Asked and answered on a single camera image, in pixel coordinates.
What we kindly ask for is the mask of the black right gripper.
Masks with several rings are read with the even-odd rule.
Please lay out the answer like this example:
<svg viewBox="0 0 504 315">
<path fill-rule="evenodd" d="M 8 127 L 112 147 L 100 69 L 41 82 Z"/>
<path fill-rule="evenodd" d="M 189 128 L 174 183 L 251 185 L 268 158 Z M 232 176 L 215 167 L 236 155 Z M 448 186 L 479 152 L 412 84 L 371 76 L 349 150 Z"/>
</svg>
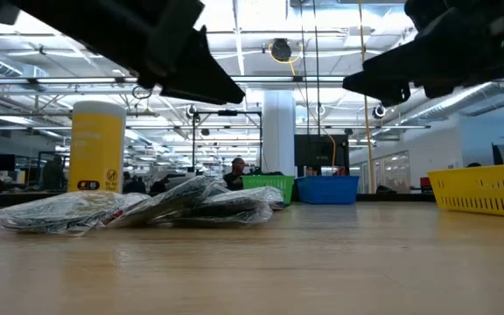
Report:
<svg viewBox="0 0 504 315">
<path fill-rule="evenodd" d="M 365 61 L 345 90 L 395 106 L 411 97 L 409 83 L 439 97 L 504 79 L 504 1 L 413 0 L 404 11 L 415 38 Z"/>
</svg>

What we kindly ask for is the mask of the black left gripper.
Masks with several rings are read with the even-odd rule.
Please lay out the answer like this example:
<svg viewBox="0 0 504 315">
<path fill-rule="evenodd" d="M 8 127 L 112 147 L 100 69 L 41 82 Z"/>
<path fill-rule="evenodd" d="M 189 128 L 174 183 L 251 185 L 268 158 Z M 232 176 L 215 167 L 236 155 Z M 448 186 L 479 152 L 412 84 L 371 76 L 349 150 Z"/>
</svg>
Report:
<svg viewBox="0 0 504 315">
<path fill-rule="evenodd" d="M 174 0 L 0 0 L 0 24 L 21 12 L 126 68 L 165 97 L 238 104 L 245 93 L 212 56 L 207 28 L 193 28 L 204 4 Z"/>
</svg>

